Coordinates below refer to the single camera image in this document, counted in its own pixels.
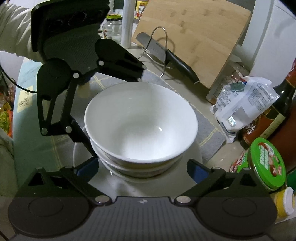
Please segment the white floral bowl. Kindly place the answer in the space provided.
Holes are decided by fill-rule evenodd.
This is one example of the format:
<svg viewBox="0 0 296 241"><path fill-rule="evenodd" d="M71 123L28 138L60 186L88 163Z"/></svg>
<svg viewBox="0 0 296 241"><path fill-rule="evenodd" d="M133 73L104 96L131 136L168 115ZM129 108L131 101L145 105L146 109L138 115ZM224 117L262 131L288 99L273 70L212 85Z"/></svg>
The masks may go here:
<svg viewBox="0 0 296 241"><path fill-rule="evenodd" d="M184 153L195 141L198 121L176 92L151 83L108 87L89 102L84 124L107 154L135 162L161 162Z"/></svg>
<svg viewBox="0 0 296 241"><path fill-rule="evenodd" d="M115 173L119 173L121 175L125 175L128 177L132 178L152 178L156 177L158 175L162 175L166 171L172 169L174 166L176 166L181 160L173 160L169 161L167 164L161 164L160 166L157 167L152 167L152 168L129 168L129 167L124 167L122 165L119 165L115 163L114 161L111 161L110 159L103 159L101 158L100 161L106 168L109 168L111 171Z"/></svg>

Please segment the red printed food bag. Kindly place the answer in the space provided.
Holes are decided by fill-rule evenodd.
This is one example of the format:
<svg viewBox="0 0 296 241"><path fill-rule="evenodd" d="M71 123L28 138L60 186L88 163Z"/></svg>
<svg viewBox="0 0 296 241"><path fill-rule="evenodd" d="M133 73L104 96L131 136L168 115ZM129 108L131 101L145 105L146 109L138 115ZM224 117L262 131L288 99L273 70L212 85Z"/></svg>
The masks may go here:
<svg viewBox="0 0 296 241"><path fill-rule="evenodd" d="M239 82L241 77L248 76L249 73L250 72L248 70L242 68L234 70L231 73L222 74L222 76L219 77L218 80L211 87L209 93L206 96L206 99L211 104L215 104L224 86Z"/></svg>

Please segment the orange plastic bag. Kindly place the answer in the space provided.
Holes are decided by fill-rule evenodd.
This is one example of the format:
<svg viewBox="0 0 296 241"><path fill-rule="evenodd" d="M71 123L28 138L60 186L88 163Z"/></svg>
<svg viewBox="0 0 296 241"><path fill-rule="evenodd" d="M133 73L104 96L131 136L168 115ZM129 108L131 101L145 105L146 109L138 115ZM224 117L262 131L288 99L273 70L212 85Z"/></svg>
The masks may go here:
<svg viewBox="0 0 296 241"><path fill-rule="evenodd" d="M13 111L6 96L1 93L1 114L0 114L0 125L4 132L9 136L13 137Z"/></svg>

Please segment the brown knife block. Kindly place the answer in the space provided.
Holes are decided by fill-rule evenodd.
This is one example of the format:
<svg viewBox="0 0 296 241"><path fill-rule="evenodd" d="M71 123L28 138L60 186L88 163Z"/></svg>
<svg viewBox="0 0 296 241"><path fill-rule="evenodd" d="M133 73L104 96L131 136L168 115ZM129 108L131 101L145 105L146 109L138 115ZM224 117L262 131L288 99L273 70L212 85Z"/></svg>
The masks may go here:
<svg viewBox="0 0 296 241"><path fill-rule="evenodd" d="M281 127L280 131L270 139L270 142L279 151L286 171L289 172L295 168L295 106L291 109L290 117Z"/></svg>

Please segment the glass jar green lid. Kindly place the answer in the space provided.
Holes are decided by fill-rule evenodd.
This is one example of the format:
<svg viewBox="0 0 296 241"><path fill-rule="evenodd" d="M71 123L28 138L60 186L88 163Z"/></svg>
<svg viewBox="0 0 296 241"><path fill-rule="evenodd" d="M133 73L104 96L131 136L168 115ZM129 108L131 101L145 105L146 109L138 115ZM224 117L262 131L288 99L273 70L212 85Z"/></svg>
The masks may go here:
<svg viewBox="0 0 296 241"><path fill-rule="evenodd" d="M119 14L108 15L102 26L104 39L112 39L121 44L122 16Z"/></svg>

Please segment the cooking oil jug yellow cap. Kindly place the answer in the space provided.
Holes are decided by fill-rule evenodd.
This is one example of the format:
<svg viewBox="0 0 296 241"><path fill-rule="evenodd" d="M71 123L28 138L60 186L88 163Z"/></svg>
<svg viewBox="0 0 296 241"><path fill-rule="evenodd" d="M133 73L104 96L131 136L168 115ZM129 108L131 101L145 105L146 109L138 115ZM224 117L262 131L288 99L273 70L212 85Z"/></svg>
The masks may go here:
<svg viewBox="0 0 296 241"><path fill-rule="evenodd" d="M144 12L149 0L144 0L144 1L137 1L136 7L135 7L135 16L134 18L139 20L140 17L142 16L142 13Z"/></svg>

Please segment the tall cling film roll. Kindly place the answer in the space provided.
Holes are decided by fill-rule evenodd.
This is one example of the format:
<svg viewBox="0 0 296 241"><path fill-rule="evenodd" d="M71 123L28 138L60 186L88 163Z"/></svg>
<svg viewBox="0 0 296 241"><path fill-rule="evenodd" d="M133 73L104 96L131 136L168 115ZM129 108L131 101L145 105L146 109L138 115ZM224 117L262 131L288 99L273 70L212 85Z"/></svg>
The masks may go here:
<svg viewBox="0 0 296 241"><path fill-rule="evenodd" d="M124 0L123 2L121 45L125 49L131 46L135 5L136 0Z"/></svg>

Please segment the grey and teal checked mat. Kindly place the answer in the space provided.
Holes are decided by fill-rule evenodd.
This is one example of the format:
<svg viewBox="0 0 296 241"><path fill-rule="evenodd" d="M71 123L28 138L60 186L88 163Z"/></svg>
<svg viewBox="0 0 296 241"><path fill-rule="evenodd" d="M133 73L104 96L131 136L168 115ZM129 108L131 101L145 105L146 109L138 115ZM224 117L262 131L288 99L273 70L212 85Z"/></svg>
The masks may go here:
<svg viewBox="0 0 296 241"><path fill-rule="evenodd" d="M118 78L95 73L87 84L86 96L66 84L64 92L51 101L44 101L38 110L39 95L32 93L37 85L41 63L32 60L21 66L18 84L27 91L17 90L13 116L13 142L16 178L22 185L34 168L57 171L72 163L75 142L86 140L82 133L84 112L99 92L121 83Z"/></svg>

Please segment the white plate fruit print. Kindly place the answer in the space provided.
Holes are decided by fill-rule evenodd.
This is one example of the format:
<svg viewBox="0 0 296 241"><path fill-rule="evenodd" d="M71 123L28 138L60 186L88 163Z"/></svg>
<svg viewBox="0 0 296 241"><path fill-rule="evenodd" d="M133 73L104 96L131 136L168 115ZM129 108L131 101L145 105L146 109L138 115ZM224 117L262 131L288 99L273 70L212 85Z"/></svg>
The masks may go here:
<svg viewBox="0 0 296 241"><path fill-rule="evenodd" d="M202 162L202 154L197 142L169 167L127 168L121 166L100 150L95 148L99 156L98 172L89 184L115 199L118 196L169 196L175 198L196 183L187 173L187 162L194 159Z"/></svg>

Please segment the bamboo cutting board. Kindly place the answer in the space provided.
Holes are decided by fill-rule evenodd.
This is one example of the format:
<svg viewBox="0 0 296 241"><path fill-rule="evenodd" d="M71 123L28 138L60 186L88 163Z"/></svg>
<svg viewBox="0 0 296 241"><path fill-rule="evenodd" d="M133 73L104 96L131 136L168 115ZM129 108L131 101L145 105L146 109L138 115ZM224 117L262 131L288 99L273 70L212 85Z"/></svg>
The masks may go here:
<svg viewBox="0 0 296 241"><path fill-rule="evenodd" d="M229 1L149 1L132 41L145 32L188 64L211 88L251 18Z"/></svg>

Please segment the dark soy sauce bottle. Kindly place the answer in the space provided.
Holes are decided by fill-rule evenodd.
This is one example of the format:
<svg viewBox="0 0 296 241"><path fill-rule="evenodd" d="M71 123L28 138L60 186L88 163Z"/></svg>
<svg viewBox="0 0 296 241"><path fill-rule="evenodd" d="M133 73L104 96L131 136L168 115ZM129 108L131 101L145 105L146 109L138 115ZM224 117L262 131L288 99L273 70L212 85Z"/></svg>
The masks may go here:
<svg viewBox="0 0 296 241"><path fill-rule="evenodd" d="M267 139L290 113L295 93L295 62L283 82L273 89L279 95L277 101L238 133L238 141L245 150L256 138Z"/></svg>

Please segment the yellow lid spice jar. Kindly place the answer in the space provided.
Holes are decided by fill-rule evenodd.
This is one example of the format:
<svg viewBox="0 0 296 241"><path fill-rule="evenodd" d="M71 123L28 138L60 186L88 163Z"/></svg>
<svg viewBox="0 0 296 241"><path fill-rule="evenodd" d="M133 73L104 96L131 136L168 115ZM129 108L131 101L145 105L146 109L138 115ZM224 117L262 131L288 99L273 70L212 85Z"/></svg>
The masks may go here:
<svg viewBox="0 0 296 241"><path fill-rule="evenodd" d="M274 193L273 201L277 208L277 216L286 218L294 213L295 197L292 187Z"/></svg>

